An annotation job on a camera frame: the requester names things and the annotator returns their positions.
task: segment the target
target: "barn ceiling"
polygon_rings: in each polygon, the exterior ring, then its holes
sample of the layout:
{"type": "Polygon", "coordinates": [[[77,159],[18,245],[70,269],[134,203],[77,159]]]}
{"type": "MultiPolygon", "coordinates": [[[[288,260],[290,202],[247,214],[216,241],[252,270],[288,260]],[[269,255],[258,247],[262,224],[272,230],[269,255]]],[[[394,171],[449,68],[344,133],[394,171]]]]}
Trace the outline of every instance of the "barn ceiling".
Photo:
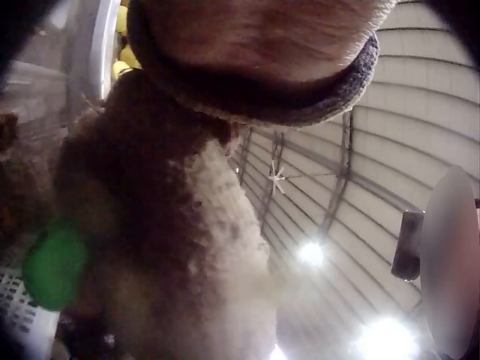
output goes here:
{"type": "MultiPolygon", "coordinates": [[[[414,334],[412,359],[436,358],[420,279],[397,279],[390,266],[402,213],[425,209],[450,166],[469,174],[479,196],[479,74],[418,1],[400,3],[377,36],[375,75],[352,111],[300,130],[255,128],[230,159],[271,245],[272,270],[301,284],[279,312],[288,360],[378,360],[355,345],[385,319],[414,334]],[[272,161],[284,168],[284,193],[273,192],[272,161]]],[[[385,329],[385,342],[402,341],[385,329]]]]}

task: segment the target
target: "white crate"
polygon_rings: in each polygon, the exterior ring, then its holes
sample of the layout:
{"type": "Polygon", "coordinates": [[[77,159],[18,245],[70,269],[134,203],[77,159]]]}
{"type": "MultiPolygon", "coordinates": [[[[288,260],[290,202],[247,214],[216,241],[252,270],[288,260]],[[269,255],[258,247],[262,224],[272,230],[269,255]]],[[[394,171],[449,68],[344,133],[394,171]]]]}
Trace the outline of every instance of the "white crate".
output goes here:
{"type": "Polygon", "coordinates": [[[0,318],[26,360],[49,360],[60,313],[37,306],[25,290],[21,264],[32,240],[25,237],[0,259],[0,318]]]}

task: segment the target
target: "green object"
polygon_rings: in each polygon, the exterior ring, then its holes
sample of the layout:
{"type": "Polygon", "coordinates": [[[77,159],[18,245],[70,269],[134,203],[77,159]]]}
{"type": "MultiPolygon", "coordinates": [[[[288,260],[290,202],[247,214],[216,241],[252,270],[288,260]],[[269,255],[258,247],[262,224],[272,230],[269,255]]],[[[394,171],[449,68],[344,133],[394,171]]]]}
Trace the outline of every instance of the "green object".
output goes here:
{"type": "Polygon", "coordinates": [[[25,288],[45,309],[59,311],[74,305],[86,261],[84,241],[74,224],[57,220],[39,236],[25,258],[25,288]]]}

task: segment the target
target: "yellow object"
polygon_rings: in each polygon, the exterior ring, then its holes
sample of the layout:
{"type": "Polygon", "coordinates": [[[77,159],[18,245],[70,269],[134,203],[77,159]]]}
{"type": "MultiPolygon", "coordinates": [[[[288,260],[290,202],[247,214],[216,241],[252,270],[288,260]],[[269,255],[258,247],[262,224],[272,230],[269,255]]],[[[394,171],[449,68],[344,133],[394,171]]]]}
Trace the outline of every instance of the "yellow object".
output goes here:
{"type": "Polygon", "coordinates": [[[132,68],[124,61],[116,61],[112,67],[112,77],[117,80],[122,74],[132,71],[132,68]]]}
{"type": "Polygon", "coordinates": [[[127,45],[125,49],[120,52],[120,60],[126,62],[129,66],[133,68],[140,69],[140,63],[138,62],[135,54],[132,51],[130,45],[127,45]]]}
{"type": "Polygon", "coordinates": [[[127,13],[128,8],[126,6],[119,6],[119,12],[117,14],[117,25],[115,31],[123,33],[127,31],[127,13]]]}

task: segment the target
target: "ceiling light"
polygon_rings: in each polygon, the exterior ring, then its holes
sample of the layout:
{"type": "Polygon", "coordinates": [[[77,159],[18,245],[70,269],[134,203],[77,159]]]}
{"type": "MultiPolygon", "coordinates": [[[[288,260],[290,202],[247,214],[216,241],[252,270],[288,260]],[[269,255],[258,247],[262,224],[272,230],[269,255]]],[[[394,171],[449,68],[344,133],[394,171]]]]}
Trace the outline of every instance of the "ceiling light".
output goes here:
{"type": "Polygon", "coordinates": [[[319,244],[309,242],[300,249],[299,258],[305,263],[316,266],[324,259],[324,253],[319,244]]]}
{"type": "Polygon", "coordinates": [[[272,355],[270,355],[270,360],[287,360],[287,358],[283,355],[283,352],[278,345],[275,345],[275,349],[273,350],[272,355]]]}
{"type": "Polygon", "coordinates": [[[394,319],[366,327],[357,346],[365,360],[410,360],[418,351],[412,333],[394,319]]]}

